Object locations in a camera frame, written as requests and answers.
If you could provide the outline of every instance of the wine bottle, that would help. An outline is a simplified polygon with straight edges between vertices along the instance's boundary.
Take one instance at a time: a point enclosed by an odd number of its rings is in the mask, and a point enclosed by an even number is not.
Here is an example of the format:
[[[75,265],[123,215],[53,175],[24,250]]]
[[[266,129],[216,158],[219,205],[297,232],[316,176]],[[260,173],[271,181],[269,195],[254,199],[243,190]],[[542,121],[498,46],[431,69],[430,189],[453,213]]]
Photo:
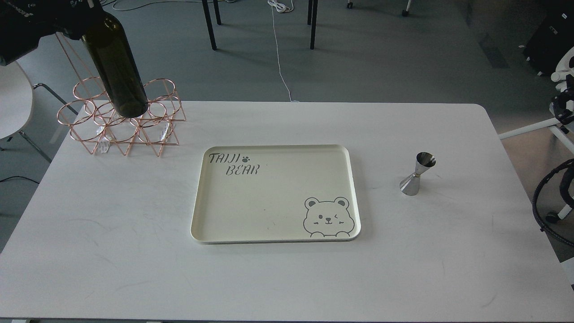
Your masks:
[[[112,105],[122,117],[136,118],[148,110],[134,57],[122,24],[110,13],[101,11],[82,37],[102,78]]]

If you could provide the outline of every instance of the white table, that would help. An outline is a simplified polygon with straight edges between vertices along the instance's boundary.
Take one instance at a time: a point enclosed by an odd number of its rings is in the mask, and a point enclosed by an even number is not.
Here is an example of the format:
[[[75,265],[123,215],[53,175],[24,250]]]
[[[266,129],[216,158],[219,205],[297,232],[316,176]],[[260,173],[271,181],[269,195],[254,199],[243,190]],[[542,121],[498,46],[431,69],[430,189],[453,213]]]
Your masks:
[[[476,105],[184,102],[181,145],[89,155],[65,140],[0,255],[0,315],[217,321],[571,321],[574,293]],[[218,145],[341,144],[354,241],[201,245]],[[415,197],[399,181],[428,151]]]

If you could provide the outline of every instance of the cream tray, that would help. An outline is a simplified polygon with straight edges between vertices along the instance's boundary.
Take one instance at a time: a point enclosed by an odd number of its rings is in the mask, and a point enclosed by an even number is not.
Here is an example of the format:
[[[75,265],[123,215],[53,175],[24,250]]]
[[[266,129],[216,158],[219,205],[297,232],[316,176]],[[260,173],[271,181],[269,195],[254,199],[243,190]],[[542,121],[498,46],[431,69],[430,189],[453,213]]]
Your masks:
[[[359,232],[345,147],[213,147],[205,152],[191,223],[197,241],[348,241]]]

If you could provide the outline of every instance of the floor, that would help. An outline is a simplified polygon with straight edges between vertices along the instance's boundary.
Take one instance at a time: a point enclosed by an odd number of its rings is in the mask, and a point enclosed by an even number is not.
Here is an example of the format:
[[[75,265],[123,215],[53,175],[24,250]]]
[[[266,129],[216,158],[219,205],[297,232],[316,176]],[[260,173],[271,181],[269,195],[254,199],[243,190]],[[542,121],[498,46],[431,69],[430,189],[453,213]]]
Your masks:
[[[116,9],[151,2],[121,0]],[[123,24],[142,80],[169,78],[183,100],[478,103],[498,133],[551,117],[555,83],[538,76],[520,48],[544,19],[546,2],[414,0],[409,17],[403,17],[406,2],[355,0],[347,9],[345,0],[320,1],[314,51],[309,50],[307,1],[293,0],[294,10],[282,14],[263,0],[219,2],[223,25],[214,25],[217,51],[211,50],[200,3],[105,8]],[[91,66],[82,43],[71,45]],[[73,61],[81,66],[79,59]],[[33,84],[46,83],[73,100],[77,76],[55,36],[41,39],[38,49],[18,62]],[[80,74],[89,76],[84,70]],[[24,129],[49,156],[67,135],[56,122],[60,106],[44,89],[35,90],[34,115]],[[546,129],[503,145],[529,197],[551,169],[572,158]],[[42,179],[49,164],[20,136],[0,140],[0,147],[6,148],[0,152],[0,179]],[[562,208],[552,184],[541,194],[541,214]],[[0,250],[35,188],[23,179],[0,183]],[[550,226],[574,241],[573,221],[568,217]],[[558,261],[574,261],[574,248],[549,240]]]

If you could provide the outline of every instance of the metal jigger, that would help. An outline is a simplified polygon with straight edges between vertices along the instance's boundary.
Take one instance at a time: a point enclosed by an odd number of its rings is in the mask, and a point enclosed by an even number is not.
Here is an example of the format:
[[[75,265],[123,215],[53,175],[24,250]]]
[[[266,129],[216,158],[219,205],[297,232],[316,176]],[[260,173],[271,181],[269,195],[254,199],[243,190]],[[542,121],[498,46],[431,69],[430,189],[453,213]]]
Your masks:
[[[436,159],[431,153],[420,152],[417,154],[417,164],[414,167],[414,173],[410,174],[407,178],[401,181],[401,192],[409,196],[418,194],[418,189],[421,186],[422,173],[429,170],[436,164]]]

